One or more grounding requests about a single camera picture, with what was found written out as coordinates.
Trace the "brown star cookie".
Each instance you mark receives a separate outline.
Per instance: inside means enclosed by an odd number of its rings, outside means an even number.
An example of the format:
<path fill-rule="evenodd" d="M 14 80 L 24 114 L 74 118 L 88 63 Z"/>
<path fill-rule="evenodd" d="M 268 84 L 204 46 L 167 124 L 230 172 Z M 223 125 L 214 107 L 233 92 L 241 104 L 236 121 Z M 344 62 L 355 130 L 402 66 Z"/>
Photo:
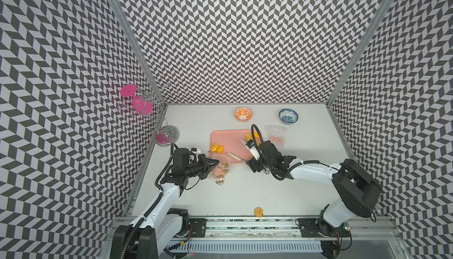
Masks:
<path fill-rule="evenodd" d="M 224 174 L 221 174 L 221 175 L 217 175 L 214 177 L 214 181 L 216 184 L 218 185 L 223 185 L 224 181 L 225 181 L 225 175 Z"/>

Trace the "round cracker cookie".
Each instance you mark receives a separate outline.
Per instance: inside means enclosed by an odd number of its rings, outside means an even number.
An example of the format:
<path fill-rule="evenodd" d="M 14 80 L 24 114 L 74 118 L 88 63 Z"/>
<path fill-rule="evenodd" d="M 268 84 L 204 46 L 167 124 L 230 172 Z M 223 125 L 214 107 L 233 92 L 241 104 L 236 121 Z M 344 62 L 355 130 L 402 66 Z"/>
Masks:
<path fill-rule="evenodd" d="M 264 211 L 261 207 L 257 207 L 254 209 L 254 215 L 258 218 L 261 218 L 264 216 Z"/>

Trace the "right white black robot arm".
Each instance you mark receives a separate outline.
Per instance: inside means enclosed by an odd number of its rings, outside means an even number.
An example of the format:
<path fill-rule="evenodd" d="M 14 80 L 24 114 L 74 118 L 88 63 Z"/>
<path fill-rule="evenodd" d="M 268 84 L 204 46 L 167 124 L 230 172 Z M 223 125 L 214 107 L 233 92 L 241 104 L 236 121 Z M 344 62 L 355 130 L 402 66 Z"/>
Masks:
<path fill-rule="evenodd" d="M 352 159 L 325 164 L 282 155 L 271 141 L 264 141 L 258 126 L 251 125 L 252 140 L 244 146 L 252 154 L 247 165 L 253 172 L 267 171 L 275 180 L 308 180 L 333 187 L 338 199 L 326 205 L 315 220 L 322 237 L 344 227 L 353 217 L 370 218 L 382 194 L 382 185 Z"/>

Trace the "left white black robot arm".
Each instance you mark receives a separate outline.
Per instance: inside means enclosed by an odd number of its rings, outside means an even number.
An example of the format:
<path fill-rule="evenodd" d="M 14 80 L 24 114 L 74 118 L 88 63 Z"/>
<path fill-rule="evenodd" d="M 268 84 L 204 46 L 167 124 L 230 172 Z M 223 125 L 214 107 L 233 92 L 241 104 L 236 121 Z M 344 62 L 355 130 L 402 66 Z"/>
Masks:
<path fill-rule="evenodd" d="M 155 180 L 158 193 L 130 224 L 116 228 L 110 258 L 157 259 L 173 237 L 190 234 L 188 211 L 172 206 L 188 189 L 190 178 L 204 180 L 219 164 L 195 148 L 171 145 L 169 160 Z"/>

